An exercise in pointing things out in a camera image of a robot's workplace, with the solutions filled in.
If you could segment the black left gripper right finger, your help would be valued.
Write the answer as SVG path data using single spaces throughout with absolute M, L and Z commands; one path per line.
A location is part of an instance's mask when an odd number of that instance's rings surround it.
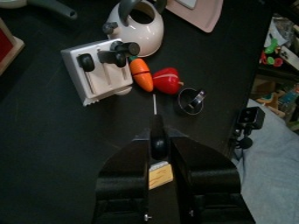
M 231 160 L 179 130 L 167 134 L 182 224 L 257 224 Z

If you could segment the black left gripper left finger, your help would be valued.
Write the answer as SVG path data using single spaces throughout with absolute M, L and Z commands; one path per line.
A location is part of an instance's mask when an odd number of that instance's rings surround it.
M 146 224 L 150 129 L 107 160 L 98 174 L 91 224 Z

